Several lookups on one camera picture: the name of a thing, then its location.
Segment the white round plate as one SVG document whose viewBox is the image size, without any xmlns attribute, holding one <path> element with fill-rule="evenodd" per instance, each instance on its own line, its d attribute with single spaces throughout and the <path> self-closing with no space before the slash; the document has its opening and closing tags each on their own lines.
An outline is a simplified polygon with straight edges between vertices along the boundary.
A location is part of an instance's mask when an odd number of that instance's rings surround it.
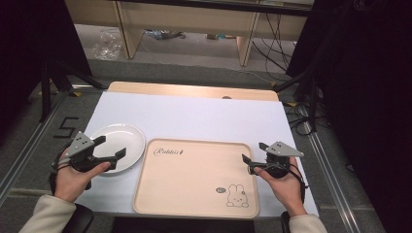
<svg viewBox="0 0 412 233">
<path fill-rule="evenodd" d="M 91 138 L 106 137 L 106 142 L 94 149 L 95 157 L 113 156 L 116 152 L 125 149 L 125 157 L 121 158 L 117 167 L 110 173 L 125 171 L 134 165 L 143 155 L 146 140 L 143 133 L 129 124 L 113 124 L 96 131 Z"/>
</svg>

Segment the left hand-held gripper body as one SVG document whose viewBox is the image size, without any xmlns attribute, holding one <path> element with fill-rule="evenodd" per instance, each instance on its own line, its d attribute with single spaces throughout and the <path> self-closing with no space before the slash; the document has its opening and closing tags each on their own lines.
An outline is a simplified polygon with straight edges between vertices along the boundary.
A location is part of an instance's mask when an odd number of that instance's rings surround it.
<svg viewBox="0 0 412 233">
<path fill-rule="evenodd" d="M 97 143 L 79 131 L 73 139 L 65 157 L 69 164 L 79 172 L 87 172 L 94 168 L 100 161 L 93 155 Z"/>
</svg>

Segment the clear plastic bag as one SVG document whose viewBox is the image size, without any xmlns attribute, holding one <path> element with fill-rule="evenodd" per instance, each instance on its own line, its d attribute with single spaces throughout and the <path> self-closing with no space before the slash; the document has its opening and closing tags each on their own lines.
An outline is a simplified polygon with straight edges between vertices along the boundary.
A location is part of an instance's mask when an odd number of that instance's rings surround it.
<svg viewBox="0 0 412 233">
<path fill-rule="evenodd" d="M 122 41 L 116 28 L 102 29 L 99 41 L 92 48 L 92 55 L 101 60 L 117 60 L 120 56 Z"/>
</svg>

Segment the beige tray with rabbit print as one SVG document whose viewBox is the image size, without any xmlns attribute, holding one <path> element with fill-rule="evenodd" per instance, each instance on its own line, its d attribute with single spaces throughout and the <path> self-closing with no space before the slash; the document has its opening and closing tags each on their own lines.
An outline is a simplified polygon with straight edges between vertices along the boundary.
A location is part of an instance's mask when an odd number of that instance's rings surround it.
<svg viewBox="0 0 412 233">
<path fill-rule="evenodd" d="M 245 144 L 153 139 L 133 200 L 142 215 L 253 218 L 256 179 L 242 157 Z"/>
</svg>

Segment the person's left hand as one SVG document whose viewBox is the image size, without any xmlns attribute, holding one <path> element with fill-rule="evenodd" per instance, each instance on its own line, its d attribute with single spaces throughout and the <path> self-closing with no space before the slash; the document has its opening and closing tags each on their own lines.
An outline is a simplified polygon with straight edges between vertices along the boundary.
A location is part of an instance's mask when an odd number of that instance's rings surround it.
<svg viewBox="0 0 412 233">
<path fill-rule="evenodd" d="M 70 164 L 60 164 L 57 167 L 53 196 L 66 202 L 74 203 L 84 192 L 88 183 L 94 177 L 104 173 L 110 166 L 110 162 L 103 162 L 83 173 L 75 170 Z"/>
</svg>

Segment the black metal stand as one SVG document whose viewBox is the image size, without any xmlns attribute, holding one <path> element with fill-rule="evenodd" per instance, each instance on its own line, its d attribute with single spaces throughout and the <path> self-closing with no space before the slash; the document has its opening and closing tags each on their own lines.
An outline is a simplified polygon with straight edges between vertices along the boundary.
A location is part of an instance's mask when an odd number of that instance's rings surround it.
<svg viewBox="0 0 412 233">
<path fill-rule="evenodd" d="M 291 80 L 280 85 L 276 85 L 275 87 L 273 87 L 273 90 L 276 93 L 279 93 L 294 84 L 297 85 L 297 88 L 294 91 L 293 99 L 297 102 L 302 102 L 306 99 L 309 99 L 308 123 L 311 127 L 311 130 L 313 132 L 316 132 L 316 108 L 318 93 L 314 73 L 312 71 L 304 71 Z"/>
<path fill-rule="evenodd" d="M 107 85 L 96 81 L 92 75 L 82 73 L 62 60 L 54 57 L 47 58 L 41 68 L 41 122 L 44 122 L 52 112 L 51 83 L 56 86 L 58 91 L 73 91 L 74 87 L 67 78 L 68 75 L 73 75 L 96 89 L 103 90 L 108 88 Z"/>
</svg>

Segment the aluminium floor rail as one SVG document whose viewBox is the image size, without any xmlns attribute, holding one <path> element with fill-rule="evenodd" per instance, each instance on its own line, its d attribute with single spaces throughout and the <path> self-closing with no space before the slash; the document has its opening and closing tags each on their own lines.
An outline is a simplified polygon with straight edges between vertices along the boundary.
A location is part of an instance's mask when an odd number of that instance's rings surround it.
<svg viewBox="0 0 412 233">
<path fill-rule="evenodd" d="M 304 123 L 304 128 L 309 136 L 310 143 L 326 179 L 327 186 L 331 192 L 332 198 L 347 232 L 361 233 L 361 229 L 359 227 L 358 221 L 356 220 L 355 214 L 352 211 L 350 204 L 342 190 L 342 187 L 333 172 L 333 169 L 329 163 L 326 152 L 317 132 L 315 131 L 315 128 L 309 123 L 309 121 L 306 121 Z"/>
<path fill-rule="evenodd" d="M 51 111 L 46 118 L 37 124 L 34 132 L 30 135 L 30 138 L 24 145 L 21 152 L 18 154 L 17 159 L 9 169 L 5 178 L 0 182 L 0 208 L 6 201 L 12 187 L 17 182 L 18 177 L 25 169 L 28 161 L 32 157 L 35 150 L 38 148 L 40 142 L 46 135 L 46 132 L 50 128 L 52 121 L 55 119 L 56 113 L 60 109 L 68 96 L 67 92 L 59 92 L 54 102 L 51 105 Z"/>
</svg>

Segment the white table cover sheet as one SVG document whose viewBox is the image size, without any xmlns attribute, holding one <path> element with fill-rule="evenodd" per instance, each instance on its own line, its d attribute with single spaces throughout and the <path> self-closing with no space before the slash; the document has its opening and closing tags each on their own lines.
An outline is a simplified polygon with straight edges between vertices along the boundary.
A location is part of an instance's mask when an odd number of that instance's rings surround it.
<svg viewBox="0 0 412 233">
<path fill-rule="evenodd" d="M 239 143 L 251 149 L 254 161 L 263 161 L 266 154 L 259 149 L 258 143 L 294 144 L 284 107 L 278 101 L 105 92 L 96 105 L 86 134 L 91 136 L 117 123 L 140 129 L 146 140 L 146 150 L 153 139 Z M 79 203 L 100 214 L 155 217 L 139 214 L 133 208 L 146 150 L 125 171 L 94 178 L 91 189 L 81 195 Z M 279 216 L 284 211 L 282 204 L 265 181 L 252 177 L 256 179 L 259 205 L 258 214 L 253 218 Z"/>
</svg>

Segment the black curtain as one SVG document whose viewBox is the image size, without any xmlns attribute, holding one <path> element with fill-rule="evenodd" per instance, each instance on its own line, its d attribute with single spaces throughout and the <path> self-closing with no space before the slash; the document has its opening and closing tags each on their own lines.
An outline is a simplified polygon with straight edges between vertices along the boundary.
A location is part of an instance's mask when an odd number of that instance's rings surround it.
<svg viewBox="0 0 412 233">
<path fill-rule="evenodd" d="M 314 0 L 288 75 L 339 17 L 317 82 L 328 118 L 387 233 L 412 233 L 412 0 Z"/>
<path fill-rule="evenodd" d="M 91 74 L 65 0 L 0 0 L 0 143 L 43 68 L 60 84 L 74 72 Z"/>
</svg>

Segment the light wooden desk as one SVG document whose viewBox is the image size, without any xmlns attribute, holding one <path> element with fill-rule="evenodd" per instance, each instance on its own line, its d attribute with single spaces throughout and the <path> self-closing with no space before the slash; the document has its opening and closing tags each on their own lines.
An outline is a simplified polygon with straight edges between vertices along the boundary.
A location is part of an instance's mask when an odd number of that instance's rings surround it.
<svg viewBox="0 0 412 233">
<path fill-rule="evenodd" d="M 271 39 L 280 31 L 283 41 L 297 41 L 306 18 L 286 13 L 248 13 L 194 7 L 127 3 L 111 0 L 65 0 L 76 24 L 116 26 L 125 56 L 135 56 L 146 29 L 234 36 L 240 64 L 248 63 L 252 40 Z"/>
</svg>

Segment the person's right hand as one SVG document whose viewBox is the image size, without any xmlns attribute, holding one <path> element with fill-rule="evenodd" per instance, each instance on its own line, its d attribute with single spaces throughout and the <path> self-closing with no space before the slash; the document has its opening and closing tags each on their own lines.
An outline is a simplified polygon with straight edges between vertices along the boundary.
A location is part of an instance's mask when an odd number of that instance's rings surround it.
<svg viewBox="0 0 412 233">
<path fill-rule="evenodd" d="M 300 176 L 297 162 L 294 157 L 290 158 L 290 164 L 292 172 L 281 179 L 271 177 L 261 168 L 255 168 L 254 171 L 269 184 L 274 195 L 284 205 L 290 217 L 304 216 L 307 212 L 301 198 L 300 179 L 297 179 L 294 176 Z"/>
</svg>

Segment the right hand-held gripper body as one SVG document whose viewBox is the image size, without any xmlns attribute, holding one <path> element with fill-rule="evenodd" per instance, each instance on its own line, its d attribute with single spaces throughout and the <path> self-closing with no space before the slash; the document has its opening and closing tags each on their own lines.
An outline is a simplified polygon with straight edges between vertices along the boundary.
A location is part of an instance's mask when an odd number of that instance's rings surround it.
<svg viewBox="0 0 412 233">
<path fill-rule="evenodd" d="M 268 165 L 266 171 L 275 179 L 281 179 L 289 172 L 291 157 L 302 157 L 304 155 L 303 152 L 280 141 L 275 142 L 264 151 L 266 152 Z"/>
</svg>

